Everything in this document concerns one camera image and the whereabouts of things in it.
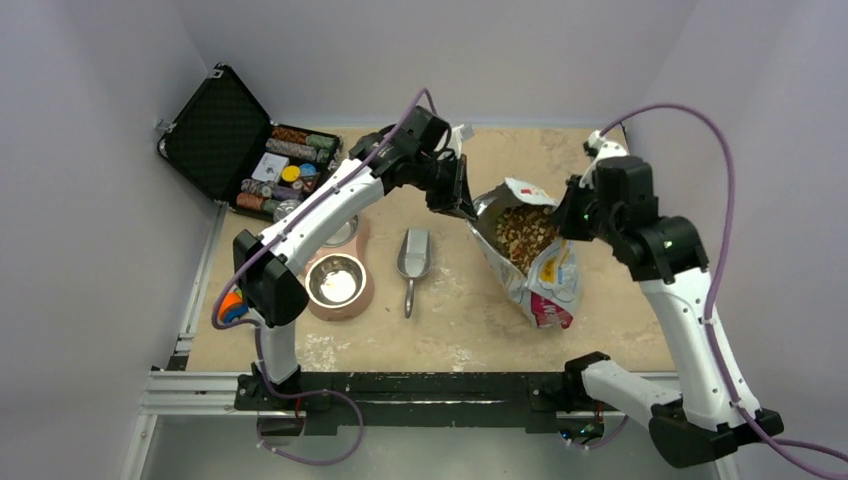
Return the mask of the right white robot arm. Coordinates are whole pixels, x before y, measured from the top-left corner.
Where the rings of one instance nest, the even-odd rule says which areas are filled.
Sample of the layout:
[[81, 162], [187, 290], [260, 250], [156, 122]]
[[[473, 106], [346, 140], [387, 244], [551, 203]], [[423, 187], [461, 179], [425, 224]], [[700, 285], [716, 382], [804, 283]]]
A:
[[599, 161], [567, 180], [552, 216], [568, 240], [607, 243], [648, 300], [678, 373], [668, 389], [593, 352], [565, 364], [565, 409], [602, 403], [644, 426], [661, 457], [682, 469], [781, 434], [779, 413], [750, 391], [715, 307], [708, 258], [694, 224], [658, 212], [651, 166], [634, 156]]

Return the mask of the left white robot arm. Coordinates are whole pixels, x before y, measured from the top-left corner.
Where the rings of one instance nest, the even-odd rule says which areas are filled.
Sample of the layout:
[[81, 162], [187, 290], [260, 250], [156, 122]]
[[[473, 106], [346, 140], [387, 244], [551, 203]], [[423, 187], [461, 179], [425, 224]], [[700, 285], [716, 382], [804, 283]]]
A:
[[236, 280], [257, 330], [259, 395], [272, 408], [297, 399], [296, 320], [309, 295], [300, 280], [307, 263], [344, 223], [396, 188], [425, 194], [427, 208], [475, 218], [462, 143], [466, 125], [451, 126], [416, 106], [394, 125], [361, 137], [335, 172], [303, 204], [259, 235], [233, 241]]

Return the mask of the pet food bag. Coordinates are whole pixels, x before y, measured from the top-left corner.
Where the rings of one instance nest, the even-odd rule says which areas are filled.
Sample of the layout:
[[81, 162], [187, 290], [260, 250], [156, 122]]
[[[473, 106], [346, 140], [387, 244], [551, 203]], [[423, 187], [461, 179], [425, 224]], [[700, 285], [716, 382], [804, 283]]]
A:
[[467, 223], [508, 299], [537, 329], [569, 328], [582, 299], [577, 249], [552, 223], [558, 204], [544, 189], [506, 178], [473, 201], [477, 218]]

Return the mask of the metal food scoop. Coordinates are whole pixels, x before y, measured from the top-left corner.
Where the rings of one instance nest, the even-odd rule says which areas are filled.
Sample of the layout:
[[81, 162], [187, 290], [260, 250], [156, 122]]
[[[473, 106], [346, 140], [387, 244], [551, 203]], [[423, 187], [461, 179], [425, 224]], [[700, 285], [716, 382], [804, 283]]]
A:
[[414, 307], [415, 282], [423, 278], [431, 266], [430, 231], [423, 228], [406, 230], [397, 258], [397, 270], [406, 279], [404, 316], [410, 319]]

